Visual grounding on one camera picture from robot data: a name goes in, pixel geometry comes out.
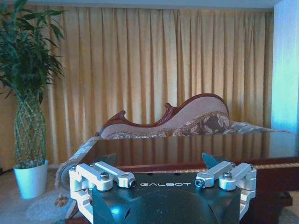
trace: floral upholstery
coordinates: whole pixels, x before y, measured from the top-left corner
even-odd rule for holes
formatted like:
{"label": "floral upholstery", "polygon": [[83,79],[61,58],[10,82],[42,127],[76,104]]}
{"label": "floral upholstery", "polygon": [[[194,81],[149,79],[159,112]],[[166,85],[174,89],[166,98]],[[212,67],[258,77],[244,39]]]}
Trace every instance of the floral upholstery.
{"label": "floral upholstery", "polygon": [[255,126],[245,122],[232,122],[230,127],[223,134],[249,134],[258,132],[281,132],[271,128]]}
{"label": "floral upholstery", "polygon": [[130,132],[115,132],[107,136],[107,140],[111,139],[145,139],[145,138],[156,138],[156,137],[167,137],[167,132],[162,130],[157,133],[130,133]]}
{"label": "floral upholstery", "polygon": [[229,127],[229,118],[222,112],[209,112],[176,129],[172,136],[192,134],[222,134]]}

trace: white flower pot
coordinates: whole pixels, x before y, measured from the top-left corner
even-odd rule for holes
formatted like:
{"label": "white flower pot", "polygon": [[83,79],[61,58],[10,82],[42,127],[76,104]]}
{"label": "white flower pot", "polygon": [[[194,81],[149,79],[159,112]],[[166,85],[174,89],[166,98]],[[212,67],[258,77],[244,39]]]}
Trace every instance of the white flower pot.
{"label": "white flower pot", "polygon": [[46,189],[48,161],[44,165],[17,169],[14,167],[14,174],[18,183],[21,197],[30,199],[43,194]]}

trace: glass tabletop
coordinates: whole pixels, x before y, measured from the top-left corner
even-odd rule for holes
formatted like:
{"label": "glass tabletop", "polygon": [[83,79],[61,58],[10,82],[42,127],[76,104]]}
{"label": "glass tabletop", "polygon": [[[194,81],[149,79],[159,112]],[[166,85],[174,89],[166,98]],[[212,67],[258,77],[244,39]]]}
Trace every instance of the glass tabletop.
{"label": "glass tabletop", "polygon": [[203,168],[202,153],[254,165],[299,162],[297,133],[193,135],[185,137],[99,140],[81,162],[107,155],[114,166],[131,171]]}

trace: ceiling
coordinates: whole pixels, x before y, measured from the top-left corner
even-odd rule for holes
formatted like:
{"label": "ceiling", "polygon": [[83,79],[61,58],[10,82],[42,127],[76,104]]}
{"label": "ceiling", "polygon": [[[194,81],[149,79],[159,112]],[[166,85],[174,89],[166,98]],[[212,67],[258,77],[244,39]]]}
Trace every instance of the ceiling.
{"label": "ceiling", "polygon": [[274,5],[280,1],[281,0],[28,0],[28,4],[78,7],[273,10]]}

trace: braided plant stem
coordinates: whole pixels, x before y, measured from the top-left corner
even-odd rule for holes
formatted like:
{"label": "braided plant stem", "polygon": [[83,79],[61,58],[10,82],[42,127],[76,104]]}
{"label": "braided plant stem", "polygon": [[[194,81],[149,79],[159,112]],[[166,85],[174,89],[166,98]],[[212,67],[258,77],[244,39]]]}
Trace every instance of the braided plant stem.
{"label": "braided plant stem", "polygon": [[45,163],[45,119],[37,94],[18,98],[14,121],[15,155],[18,168],[33,168]]}

